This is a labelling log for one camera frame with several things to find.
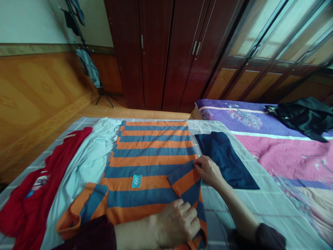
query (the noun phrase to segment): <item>white wall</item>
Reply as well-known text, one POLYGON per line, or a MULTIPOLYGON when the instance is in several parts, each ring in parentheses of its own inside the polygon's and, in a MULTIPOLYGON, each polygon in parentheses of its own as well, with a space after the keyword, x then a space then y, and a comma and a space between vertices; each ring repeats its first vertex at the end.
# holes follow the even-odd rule
POLYGON ((113 47, 108 17, 103 0, 79 0, 86 26, 80 24, 87 44, 113 47))
MULTIPOLYGON (((103 0, 79 0, 87 44, 113 47, 103 0)), ((0 43, 80 43, 66 27, 64 0, 1 0, 0 43)))

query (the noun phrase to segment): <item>bed sheet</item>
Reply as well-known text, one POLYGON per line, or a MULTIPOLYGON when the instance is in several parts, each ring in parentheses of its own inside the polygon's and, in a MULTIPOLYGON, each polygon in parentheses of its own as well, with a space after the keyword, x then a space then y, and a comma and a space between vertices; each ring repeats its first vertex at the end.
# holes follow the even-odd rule
POLYGON ((261 103, 202 99, 204 120, 221 121, 333 246, 333 131, 312 141, 265 112, 261 103))
MULTIPOLYGON (((44 159, 53 149, 62 143, 62 138, 75 130, 92 126, 99 118, 82 117, 73 123, 48 149, 46 149, 23 173, 17 177, 1 194, 0 209, 9 198, 11 191, 32 171, 44 167, 44 159)), ((140 119, 119 119, 126 121, 155 121, 140 119)), ((189 120, 188 126, 198 156, 200 147, 195 134, 210 134, 212 131, 224 132, 228 135, 235 152, 244 162, 260 190, 236 190, 244 203, 262 222, 276 228, 287 238, 287 249, 330 249, 318 236, 309 222, 292 205, 290 200, 279 189, 271 176, 251 156, 244 146, 235 138, 229 129, 218 121, 189 120)), ((228 208, 219 194, 207 184, 202 186, 202 195, 207 220, 207 249, 236 249, 233 239, 228 235, 235 228, 228 208)), ((15 239, 0 234, 0 249, 12 249, 15 239)))

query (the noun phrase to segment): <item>sleeve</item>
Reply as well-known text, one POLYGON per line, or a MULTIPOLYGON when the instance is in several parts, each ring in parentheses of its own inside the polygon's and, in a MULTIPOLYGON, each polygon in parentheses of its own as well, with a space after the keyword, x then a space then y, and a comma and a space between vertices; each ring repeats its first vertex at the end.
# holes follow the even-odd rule
POLYGON ((77 235, 53 249, 116 250, 117 243, 114 226, 106 215, 100 216, 83 224, 77 235))
POLYGON ((261 223, 256 232, 256 243, 245 239, 237 230, 232 232, 239 249, 284 250, 285 237, 274 228, 261 223))

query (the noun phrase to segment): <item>wooden wardrobe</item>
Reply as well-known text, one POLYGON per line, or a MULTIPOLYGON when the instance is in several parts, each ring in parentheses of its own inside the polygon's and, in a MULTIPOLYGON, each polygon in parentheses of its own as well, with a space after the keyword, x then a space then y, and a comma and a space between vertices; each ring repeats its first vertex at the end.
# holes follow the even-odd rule
POLYGON ((249 1, 203 96, 276 103, 332 58, 332 1, 249 1))
POLYGON ((129 108, 191 111, 244 0, 104 0, 129 108))

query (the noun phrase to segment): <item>tripod stand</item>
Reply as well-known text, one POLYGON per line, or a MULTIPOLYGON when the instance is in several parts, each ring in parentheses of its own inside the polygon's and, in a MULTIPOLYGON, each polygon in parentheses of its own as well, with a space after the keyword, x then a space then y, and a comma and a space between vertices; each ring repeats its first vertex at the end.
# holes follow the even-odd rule
MULTIPOLYGON (((77 20, 76 20, 76 17, 75 17, 75 13, 74 13, 74 11, 73 11, 72 4, 70 3, 70 0, 65 0, 65 2, 66 2, 66 4, 67 4, 67 7, 68 7, 68 10, 69 10, 69 13, 70 13, 70 15, 72 16, 72 19, 73 19, 73 21, 74 21, 74 24, 75 24, 76 30, 77 30, 77 32, 79 33, 79 36, 80 36, 80 38, 81 38, 81 41, 82 41, 82 44, 83 44, 83 48, 84 48, 84 50, 87 52, 87 54, 90 56, 90 53, 89 53, 89 50, 88 50, 88 47, 87 47, 86 41, 84 40, 83 35, 82 35, 82 33, 81 33, 81 30, 80 30, 80 27, 79 27, 79 25, 78 25, 78 23, 77 23, 77 20)), ((109 99, 109 98, 107 97, 107 95, 106 95, 106 92, 105 92, 105 90, 104 90, 104 86, 103 86, 102 81, 101 81, 100 79, 99 79, 99 84, 100 84, 100 86, 98 86, 98 87, 101 89, 101 90, 99 90, 100 97, 98 98, 98 100, 97 100, 95 106, 96 106, 97 103, 100 101, 102 95, 104 95, 104 96, 107 98, 107 100, 109 101, 109 103, 111 104, 111 106, 114 108, 112 102, 110 101, 110 99, 109 99)))

